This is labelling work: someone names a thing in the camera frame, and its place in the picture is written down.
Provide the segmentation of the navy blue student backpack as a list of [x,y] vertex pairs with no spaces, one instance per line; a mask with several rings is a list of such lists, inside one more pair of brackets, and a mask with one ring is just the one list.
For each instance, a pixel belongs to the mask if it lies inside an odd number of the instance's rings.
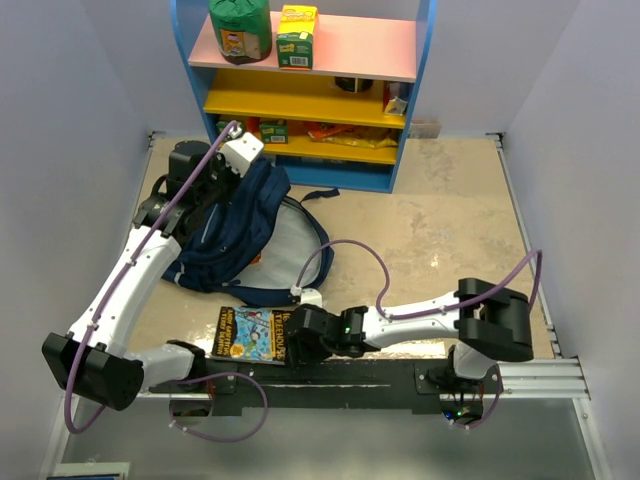
[[[323,226],[289,196],[284,168],[258,159],[227,204],[206,210],[200,226],[162,279],[199,293],[226,293],[249,306],[293,303],[290,288],[326,280],[334,259]],[[261,260],[251,264],[261,254]]]

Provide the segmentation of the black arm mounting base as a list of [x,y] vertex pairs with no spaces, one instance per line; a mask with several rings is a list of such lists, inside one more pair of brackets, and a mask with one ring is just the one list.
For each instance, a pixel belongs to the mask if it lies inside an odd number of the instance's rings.
[[236,416],[263,405],[258,390],[239,377],[243,374],[263,388],[272,409],[409,410],[456,419],[467,418],[466,409],[478,415],[480,401],[502,390],[497,367],[481,381],[454,380],[445,375],[445,359],[329,360],[297,369],[208,359],[206,367],[218,376],[211,381],[212,395],[203,382],[166,382],[151,392],[173,400],[211,400],[215,416]]

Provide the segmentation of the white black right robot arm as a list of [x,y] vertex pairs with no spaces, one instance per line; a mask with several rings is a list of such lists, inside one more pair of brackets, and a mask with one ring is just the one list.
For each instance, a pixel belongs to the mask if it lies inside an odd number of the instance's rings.
[[302,303],[285,325],[285,361],[297,367],[330,356],[357,359],[409,341],[456,339],[445,379],[466,393],[496,363],[533,359],[530,310],[525,294],[477,278],[460,280],[440,297],[381,310],[357,306],[333,314]]

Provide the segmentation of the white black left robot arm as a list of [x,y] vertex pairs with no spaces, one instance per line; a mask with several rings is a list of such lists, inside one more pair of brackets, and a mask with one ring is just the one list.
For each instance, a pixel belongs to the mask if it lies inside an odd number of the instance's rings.
[[42,353],[65,399],[80,396],[121,411],[138,393],[173,381],[185,392],[207,380],[201,349],[170,341],[132,352],[135,324],[156,284],[205,223],[208,208],[247,183],[263,153],[251,133],[208,145],[175,145],[169,169],[140,203],[120,258],[89,307],[64,335],[51,333]]

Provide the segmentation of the small green box left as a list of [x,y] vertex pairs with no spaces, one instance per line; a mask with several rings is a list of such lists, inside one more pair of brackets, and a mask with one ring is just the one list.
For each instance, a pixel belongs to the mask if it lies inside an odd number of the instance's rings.
[[245,122],[237,119],[228,120],[220,117],[215,126],[218,133],[227,132],[222,143],[239,139],[247,132]]

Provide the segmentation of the small green box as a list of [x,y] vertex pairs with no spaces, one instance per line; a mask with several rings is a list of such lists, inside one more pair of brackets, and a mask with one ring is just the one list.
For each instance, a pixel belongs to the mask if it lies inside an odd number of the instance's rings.
[[227,132],[222,143],[239,139],[247,132],[245,122],[237,119],[228,120],[220,117],[215,126],[218,133]]
[[288,123],[284,119],[266,119],[259,122],[261,139],[265,144],[287,144]]

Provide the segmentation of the small green box right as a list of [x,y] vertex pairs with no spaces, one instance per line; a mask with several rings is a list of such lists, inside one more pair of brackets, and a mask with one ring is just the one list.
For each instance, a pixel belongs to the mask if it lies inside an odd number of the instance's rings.
[[266,119],[259,122],[261,139],[265,144],[287,144],[288,123],[284,119]]

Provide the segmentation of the blue shelf unit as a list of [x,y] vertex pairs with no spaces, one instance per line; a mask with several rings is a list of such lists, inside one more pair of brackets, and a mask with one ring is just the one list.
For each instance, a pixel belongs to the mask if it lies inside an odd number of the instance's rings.
[[[179,55],[209,138],[216,121],[284,119],[287,144],[266,152],[292,183],[390,193],[415,118],[438,4],[421,1],[414,20],[321,14],[311,70],[281,69],[277,56],[233,65],[223,57],[205,1],[169,4]],[[386,82],[409,85],[403,116],[383,113]],[[393,129],[398,145],[368,149],[314,142],[302,123]]]

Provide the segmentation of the green cylindrical package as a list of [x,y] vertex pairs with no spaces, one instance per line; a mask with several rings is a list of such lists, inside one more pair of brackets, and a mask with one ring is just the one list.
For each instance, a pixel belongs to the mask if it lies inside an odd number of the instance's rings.
[[235,65],[266,59],[272,50],[267,0],[211,0],[208,10],[223,58]]

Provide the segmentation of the orange yellow snack packets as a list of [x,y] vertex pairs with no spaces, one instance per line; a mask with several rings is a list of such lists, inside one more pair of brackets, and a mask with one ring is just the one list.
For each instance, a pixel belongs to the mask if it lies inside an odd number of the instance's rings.
[[302,125],[315,142],[368,149],[398,145],[397,134],[393,129],[310,121],[303,122]]

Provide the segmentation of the yellow green carton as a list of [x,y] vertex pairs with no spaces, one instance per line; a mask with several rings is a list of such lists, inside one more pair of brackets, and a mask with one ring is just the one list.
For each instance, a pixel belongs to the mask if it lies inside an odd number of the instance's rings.
[[308,5],[284,5],[276,34],[278,65],[284,69],[311,70],[314,60],[318,9]]

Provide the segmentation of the small snack pouch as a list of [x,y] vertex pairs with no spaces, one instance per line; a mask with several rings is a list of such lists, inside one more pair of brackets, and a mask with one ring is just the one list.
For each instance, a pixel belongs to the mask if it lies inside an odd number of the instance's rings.
[[403,116],[408,106],[409,85],[404,82],[386,82],[383,92],[383,113]]

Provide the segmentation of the small box behind shelf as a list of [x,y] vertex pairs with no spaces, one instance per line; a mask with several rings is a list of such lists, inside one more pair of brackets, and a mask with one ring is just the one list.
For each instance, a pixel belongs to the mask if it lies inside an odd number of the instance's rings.
[[441,132],[441,123],[434,119],[414,119],[409,127],[410,139],[437,139]]

